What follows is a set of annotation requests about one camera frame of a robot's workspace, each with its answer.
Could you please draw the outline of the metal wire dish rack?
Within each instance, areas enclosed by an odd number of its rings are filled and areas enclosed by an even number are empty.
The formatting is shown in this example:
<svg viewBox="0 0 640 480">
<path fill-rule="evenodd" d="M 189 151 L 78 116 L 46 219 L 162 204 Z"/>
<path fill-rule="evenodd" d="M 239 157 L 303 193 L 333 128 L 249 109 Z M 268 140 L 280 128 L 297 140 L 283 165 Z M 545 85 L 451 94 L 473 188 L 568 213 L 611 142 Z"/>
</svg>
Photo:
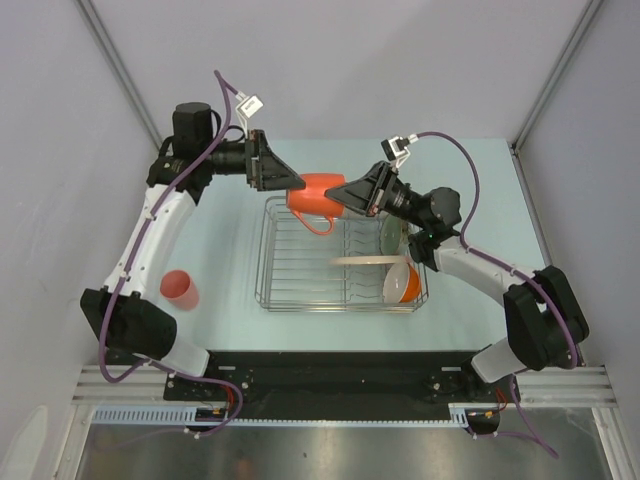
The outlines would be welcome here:
<svg viewBox="0 0 640 480">
<path fill-rule="evenodd" d="M 308 230 L 287 208 L 283 196 L 266 200 L 262 220 L 256 300 L 271 312 L 371 311 L 410 313 L 429 298 L 427 272 L 413 264 L 420 279 L 417 297 L 405 303 L 384 300 L 389 264 L 336 265 L 334 258 L 378 256 L 384 220 L 351 212 L 322 236 Z"/>
</svg>

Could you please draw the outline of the pink cream tree plate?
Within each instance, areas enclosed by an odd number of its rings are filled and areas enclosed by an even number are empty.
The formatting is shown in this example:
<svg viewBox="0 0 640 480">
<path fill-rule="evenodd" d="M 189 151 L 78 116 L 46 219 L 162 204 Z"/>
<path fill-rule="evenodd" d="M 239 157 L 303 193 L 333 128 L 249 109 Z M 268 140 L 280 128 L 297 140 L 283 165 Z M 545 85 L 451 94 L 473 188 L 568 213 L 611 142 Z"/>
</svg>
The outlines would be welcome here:
<svg viewBox="0 0 640 480">
<path fill-rule="evenodd" d="M 361 255 L 361 256 L 342 256 L 329 260 L 331 265 L 336 266 L 367 266 L 367 265 L 388 265 L 410 263 L 411 260 L 406 255 Z"/>
</svg>

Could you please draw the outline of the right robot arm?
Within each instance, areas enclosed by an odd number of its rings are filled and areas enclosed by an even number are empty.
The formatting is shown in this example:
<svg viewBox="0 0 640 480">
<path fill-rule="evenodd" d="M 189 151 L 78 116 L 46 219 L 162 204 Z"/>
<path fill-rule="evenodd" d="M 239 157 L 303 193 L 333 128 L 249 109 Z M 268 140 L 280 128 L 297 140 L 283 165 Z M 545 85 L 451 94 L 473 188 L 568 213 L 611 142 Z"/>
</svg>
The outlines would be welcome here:
<svg viewBox="0 0 640 480">
<path fill-rule="evenodd" d="M 416 227 L 409 237 L 413 261 L 453 276 L 487 295 L 505 312 L 507 335 L 477 352 L 461 376 L 473 401 L 493 394 L 498 380 L 549 366 L 573 369 L 577 346 L 589 335 L 586 319 L 562 270 L 525 270 L 469 245 L 455 227 L 460 196 L 448 187 L 418 194 L 385 162 L 363 177 L 327 190 L 327 198 L 372 217 L 386 212 Z"/>
</svg>

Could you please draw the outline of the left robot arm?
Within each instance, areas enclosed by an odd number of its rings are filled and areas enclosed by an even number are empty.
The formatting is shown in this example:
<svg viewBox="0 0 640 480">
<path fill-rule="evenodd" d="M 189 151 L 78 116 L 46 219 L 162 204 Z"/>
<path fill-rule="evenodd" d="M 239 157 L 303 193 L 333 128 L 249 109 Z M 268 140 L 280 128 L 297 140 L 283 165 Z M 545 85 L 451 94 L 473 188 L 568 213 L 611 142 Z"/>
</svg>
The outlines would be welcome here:
<svg viewBox="0 0 640 480">
<path fill-rule="evenodd" d="M 214 397 L 220 374 L 210 354 L 183 339 L 177 321 L 158 305 L 160 284 L 179 234 L 216 175 L 241 175 L 258 191 L 302 189 L 304 180 L 272 152 L 261 130 L 226 139 L 221 117 L 203 102 L 182 103 L 173 134 L 147 176 L 144 203 L 121 258 L 102 287 L 84 290 L 80 307 L 99 341 L 115 350 L 187 375 L 197 398 Z"/>
</svg>

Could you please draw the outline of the pink plastic cup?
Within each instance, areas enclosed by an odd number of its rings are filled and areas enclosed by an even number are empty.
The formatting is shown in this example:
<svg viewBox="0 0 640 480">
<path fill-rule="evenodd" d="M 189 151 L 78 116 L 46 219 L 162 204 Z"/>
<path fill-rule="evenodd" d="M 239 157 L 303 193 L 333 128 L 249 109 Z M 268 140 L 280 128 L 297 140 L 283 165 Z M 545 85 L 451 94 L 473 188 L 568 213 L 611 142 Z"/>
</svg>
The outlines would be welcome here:
<svg viewBox="0 0 640 480">
<path fill-rule="evenodd" d="M 194 280 L 184 270 L 167 272 L 160 283 L 160 294 L 176 308 L 185 311 L 195 309 L 200 299 Z"/>
</svg>

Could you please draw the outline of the orange bowl white inside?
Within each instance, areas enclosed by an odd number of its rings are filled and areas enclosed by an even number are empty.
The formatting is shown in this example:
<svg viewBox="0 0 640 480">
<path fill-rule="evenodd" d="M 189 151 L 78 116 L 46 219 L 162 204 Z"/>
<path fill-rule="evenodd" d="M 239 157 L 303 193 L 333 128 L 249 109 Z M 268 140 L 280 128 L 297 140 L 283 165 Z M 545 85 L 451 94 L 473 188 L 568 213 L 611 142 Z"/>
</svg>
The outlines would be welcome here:
<svg viewBox="0 0 640 480">
<path fill-rule="evenodd" d="M 383 283 L 383 301 L 388 304 L 408 303 L 416 300 L 422 290 L 416 269 L 408 263 L 393 265 Z"/>
</svg>

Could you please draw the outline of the orange mug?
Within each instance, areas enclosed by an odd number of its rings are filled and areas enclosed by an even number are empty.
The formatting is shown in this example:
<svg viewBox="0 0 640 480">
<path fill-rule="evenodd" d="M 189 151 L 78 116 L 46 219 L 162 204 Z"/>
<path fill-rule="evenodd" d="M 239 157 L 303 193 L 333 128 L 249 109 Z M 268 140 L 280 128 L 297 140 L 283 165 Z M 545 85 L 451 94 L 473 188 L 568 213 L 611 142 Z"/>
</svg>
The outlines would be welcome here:
<svg viewBox="0 0 640 480">
<path fill-rule="evenodd" d="M 343 215 L 345 207 L 330 199 L 327 191 L 344 185 L 345 177 L 337 173 L 307 173 L 301 178 L 305 181 L 305 187 L 287 191 L 286 207 L 312 233 L 322 236 L 331 234 L 335 219 Z M 317 230 L 305 219 L 305 214 L 325 218 L 329 223 L 328 229 Z"/>
</svg>

